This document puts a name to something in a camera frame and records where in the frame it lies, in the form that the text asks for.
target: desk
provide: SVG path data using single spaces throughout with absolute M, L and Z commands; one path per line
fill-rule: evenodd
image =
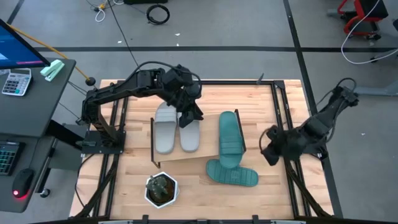
M 20 158 L 11 176 L 0 176 L 0 211 L 23 212 L 35 192 L 42 170 L 52 150 L 55 137 L 70 133 L 63 126 L 51 120 L 68 83 L 76 62 L 61 59 L 65 64 L 60 73 L 48 82 L 40 74 L 43 68 L 32 68 L 33 83 L 25 96 L 7 96 L 0 94 L 0 141 L 24 142 Z M 0 86 L 4 85 L 7 76 L 0 77 Z M 12 183 L 17 173 L 26 168 L 34 171 L 33 181 L 26 197 L 12 196 Z
M 284 81 L 292 121 L 298 126 L 308 118 L 301 82 Z M 116 83 L 116 80 L 103 80 L 101 87 L 108 86 L 111 82 Z M 156 96 L 129 98 L 125 126 L 126 146 L 119 160 L 110 219 L 140 220 L 143 215 L 149 215 L 151 220 L 250 220 L 252 215 L 259 215 L 260 219 L 293 217 L 283 160 L 271 167 L 259 153 L 259 136 L 263 130 L 277 122 L 269 86 L 204 85 L 202 97 L 197 100 L 205 116 L 226 110 L 239 110 L 247 149 L 240 165 L 258 172 L 259 184 L 255 187 L 213 182 L 206 175 L 205 164 L 214 156 L 165 161 L 162 162 L 161 169 L 156 168 L 150 161 L 150 118 L 154 117 L 161 102 Z M 112 103 L 101 107 L 108 122 L 111 109 Z M 268 143 L 269 140 L 264 138 L 263 146 Z M 103 155 L 93 156 L 80 171 L 77 189 L 83 202 L 87 202 L 97 188 L 102 157 Z M 333 213 L 321 162 L 304 155 L 301 163 L 309 191 L 328 213 Z M 180 195 L 173 205 L 156 209 L 144 199 L 145 182 L 148 176 L 161 171 L 178 181 Z M 303 215 L 298 189 L 296 195 L 300 214 Z M 100 215 L 104 211 L 105 198 L 102 199 Z M 75 215 L 80 210 L 81 205 L 75 195 L 70 215 Z

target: red chair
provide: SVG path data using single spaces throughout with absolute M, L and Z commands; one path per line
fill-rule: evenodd
M 361 19 L 365 18 L 367 14 L 372 10 L 374 5 L 377 3 L 377 0 L 354 0 L 355 11 L 342 11 L 341 9 L 347 3 L 348 0 L 343 0 L 343 2 L 338 7 L 338 14 L 341 14 L 341 18 L 346 21 L 346 25 L 344 27 L 344 32 L 349 34 L 351 32 L 351 28 L 356 25 Z M 364 20 L 362 23 L 366 23 L 366 25 L 362 25 L 362 23 L 355 28 L 356 30 L 351 33 L 351 35 L 362 35 L 366 36 L 368 39 L 378 40 L 381 38 L 377 33 L 379 32 L 379 27 L 376 22 L 379 22 L 388 16 L 388 12 L 386 6 L 384 5 L 383 0 L 380 0 L 377 4 L 376 8 L 372 13 Z

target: black desk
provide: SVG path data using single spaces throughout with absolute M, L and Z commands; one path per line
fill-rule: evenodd
M 12 175 L 0 176 L 0 211 L 21 213 L 26 209 L 37 189 L 39 179 L 43 179 L 42 171 L 53 151 L 56 138 L 80 149 L 74 143 L 83 138 L 51 120 L 76 64 L 74 60 L 61 61 L 65 66 L 51 82 L 40 74 L 42 68 L 33 68 L 34 81 L 25 96 L 0 94 L 0 141 L 26 144 Z M 6 78 L 6 75 L 0 77 L 0 86 L 4 85 Z M 22 198 L 14 198 L 11 192 L 12 183 L 17 173 L 26 168 L 34 170 L 28 194 Z

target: plant pot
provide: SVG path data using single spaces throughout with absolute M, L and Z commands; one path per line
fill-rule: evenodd
M 171 180 L 174 183 L 174 195 L 173 195 L 173 197 L 167 202 L 157 203 L 156 201 L 154 201 L 151 198 L 151 196 L 149 194 L 149 190 L 147 188 L 145 188 L 145 199 L 149 203 L 151 203 L 155 208 L 163 208 L 163 207 L 171 205 L 171 204 L 173 204 L 175 202 L 175 200 L 178 197 L 178 194 L 180 193 L 180 189 L 178 188 L 178 182 L 173 177 L 171 177 L 168 174 L 166 174 L 165 172 L 160 172 L 160 173 L 158 173 L 156 175 L 153 175 L 153 177 L 158 177 L 158 176 L 164 176 L 166 179 L 169 179 L 169 180 Z

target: potted plant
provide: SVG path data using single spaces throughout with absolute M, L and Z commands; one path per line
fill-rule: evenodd
M 163 208 L 173 204 L 179 192 L 178 182 L 161 172 L 147 179 L 145 199 L 154 207 Z

